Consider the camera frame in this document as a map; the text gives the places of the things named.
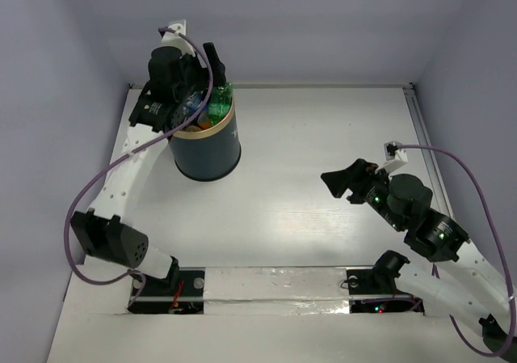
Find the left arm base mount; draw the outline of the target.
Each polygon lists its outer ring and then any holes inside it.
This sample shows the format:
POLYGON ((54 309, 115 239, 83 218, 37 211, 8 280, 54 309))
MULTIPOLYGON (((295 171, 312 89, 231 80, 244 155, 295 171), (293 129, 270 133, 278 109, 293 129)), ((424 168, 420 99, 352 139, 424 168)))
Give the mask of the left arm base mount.
POLYGON ((180 268, 178 284, 171 288, 149 277, 135 298, 140 283, 133 280, 128 311, 132 314, 203 314, 204 268, 180 268))

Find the green plastic bottle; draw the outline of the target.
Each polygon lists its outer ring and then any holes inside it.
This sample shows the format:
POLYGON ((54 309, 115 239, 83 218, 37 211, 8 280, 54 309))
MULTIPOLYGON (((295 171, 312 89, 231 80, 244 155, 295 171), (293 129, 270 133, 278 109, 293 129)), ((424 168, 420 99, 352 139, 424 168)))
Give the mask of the green plastic bottle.
POLYGON ((233 84, 231 82, 212 89, 212 95, 208 105, 208 117, 212 126, 220 123, 228 115, 232 101, 233 84))

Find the orange bottle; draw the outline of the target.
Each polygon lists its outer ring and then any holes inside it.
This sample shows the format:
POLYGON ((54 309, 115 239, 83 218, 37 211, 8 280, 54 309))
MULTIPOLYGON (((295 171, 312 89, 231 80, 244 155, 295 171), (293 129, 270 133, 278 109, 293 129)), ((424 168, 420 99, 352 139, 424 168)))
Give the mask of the orange bottle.
POLYGON ((201 112, 196 119, 196 123, 201 129, 210 129, 212 127, 212 122, 207 112, 201 112))

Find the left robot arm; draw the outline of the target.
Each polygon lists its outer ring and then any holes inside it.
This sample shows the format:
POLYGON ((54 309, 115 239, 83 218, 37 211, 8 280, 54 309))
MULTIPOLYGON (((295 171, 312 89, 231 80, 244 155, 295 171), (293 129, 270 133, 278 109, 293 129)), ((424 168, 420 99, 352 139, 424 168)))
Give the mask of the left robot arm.
POLYGON ((175 113, 196 91, 209 100, 215 87, 225 84, 225 65, 214 44, 194 53, 162 46, 151 53, 149 81, 144 85, 130 117, 122 155, 106 173, 103 189, 87 212, 70 209, 65 232, 75 234, 84 252, 94 258, 126 267, 130 273, 151 277, 162 294, 179 284, 174 258, 149 246, 148 237, 132 226, 138 198, 158 156, 187 120, 175 113))

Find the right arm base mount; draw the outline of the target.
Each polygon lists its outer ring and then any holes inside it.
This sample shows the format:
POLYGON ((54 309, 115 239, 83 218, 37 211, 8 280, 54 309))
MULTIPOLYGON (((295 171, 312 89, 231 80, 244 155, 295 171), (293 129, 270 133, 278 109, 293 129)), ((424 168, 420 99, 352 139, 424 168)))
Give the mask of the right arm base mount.
POLYGON ((418 313, 424 314, 421 298, 383 286, 369 276, 368 268, 347 269, 340 288, 349 293, 352 314, 418 313))

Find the blue label water bottle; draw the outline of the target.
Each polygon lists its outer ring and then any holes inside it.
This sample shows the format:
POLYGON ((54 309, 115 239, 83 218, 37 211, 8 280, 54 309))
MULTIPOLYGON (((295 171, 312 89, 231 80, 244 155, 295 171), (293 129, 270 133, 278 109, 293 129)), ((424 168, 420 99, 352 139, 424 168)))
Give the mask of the blue label water bottle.
POLYGON ((202 91, 196 91, 192 93, 183 102, 183 114, 186 117, 190 117, 199 109, 203 100, 204 93, 202 91))

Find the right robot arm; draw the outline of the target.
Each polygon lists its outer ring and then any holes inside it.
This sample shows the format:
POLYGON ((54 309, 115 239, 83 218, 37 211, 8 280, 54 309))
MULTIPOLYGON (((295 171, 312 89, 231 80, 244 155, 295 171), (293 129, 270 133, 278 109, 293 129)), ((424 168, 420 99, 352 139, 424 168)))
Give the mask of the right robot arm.
POLYGON ((433 303, 481 336, 483 356, 514 362, 516 305, 510 274, 488 262, 452 217, 431 207, 433 192, 418 177, 399 173, 406 163, 403 155, 382 165, 359 158, 321 178, 333 197, 369 205, 404 233, 405 245, 455 282, 425 273, 396 251, 386 251, 362 280, 382 292, 398 290, 433 303))

